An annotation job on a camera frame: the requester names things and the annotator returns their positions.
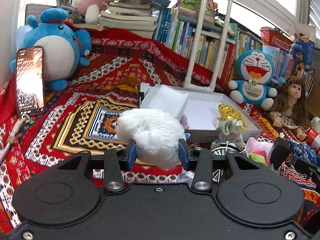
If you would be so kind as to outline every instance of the doll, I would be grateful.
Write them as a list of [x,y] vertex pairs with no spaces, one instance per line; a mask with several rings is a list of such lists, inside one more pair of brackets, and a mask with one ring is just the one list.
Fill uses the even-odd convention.
[[271,107],[270,117],[274,127],[295,130],[296,136],[304,140],[302,126],[307,124],[305,81],[291,76],[277,89],[278,95]]

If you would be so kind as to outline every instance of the smartphone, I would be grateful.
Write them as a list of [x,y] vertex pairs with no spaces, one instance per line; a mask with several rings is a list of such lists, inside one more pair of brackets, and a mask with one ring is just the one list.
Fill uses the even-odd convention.
[[17,112],[29,116],[45,111],[44,50],[40,46],[19,49],[16,58],[16,102]]

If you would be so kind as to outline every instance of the red can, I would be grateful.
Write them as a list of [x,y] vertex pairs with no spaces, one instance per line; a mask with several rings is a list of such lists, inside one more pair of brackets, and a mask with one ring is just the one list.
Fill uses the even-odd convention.
[[320,134],[316,130],[309,128],[306,132],[306,142],[315,150],[316,154],[320,154]]

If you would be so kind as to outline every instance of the red patterned blanket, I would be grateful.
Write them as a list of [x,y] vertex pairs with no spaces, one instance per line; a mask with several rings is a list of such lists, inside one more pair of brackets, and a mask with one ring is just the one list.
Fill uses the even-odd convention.
[[[12,206],[12,194],[24,181],[41,171],[87,149],[94,154],[123,147],[115,136],[119,114],[138,107],[137,91],[141,82],[181,86],[188,60],[178,56],[157,41],[133,33],[109,29],[91,31],[93,49],[90,66],[79,68],[63,92],[46,93],[46,112],[24,125],[6,159],[0,165],[0,232],[8,233],[20,224]],[[208,85],[212,73],[196,65],[194,84]],[[227,93],[217,84],[218,92]],[[274,141],[278,136],[268,122],[267,114],[255,106],[242,106],[262,128],[260,140]],[[14,81],[0,89],[0,149],[8,138],[18,116],[15,113]],[[286,138],[295,139],[284,131]],[[131,172],[123,172],[130,182],[171,183],[181,168],[164,171],[137,163]],[[292,179],[295,171],[283,176]],[[102,185],[103,170],[94,171],[93,181]],[[304,188],[305,205],[299,222],[304,225],[320,210],[319,195],[306,179],[297,183]]]

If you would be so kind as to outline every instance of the white rope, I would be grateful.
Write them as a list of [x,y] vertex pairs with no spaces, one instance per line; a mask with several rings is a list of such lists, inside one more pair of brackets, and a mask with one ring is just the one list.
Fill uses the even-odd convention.
[[23,114],[22,117],[18,119],[17,122],[14,124],[12,131],[7,138],[6,146],[4,147],[3,150],[0,151],[0,164],[4,160],[7,153],[9,152],[10,146],[14,143],[16,134],[19,132],[21,126],[29,121],[30,121],[30,117],[27,114]]

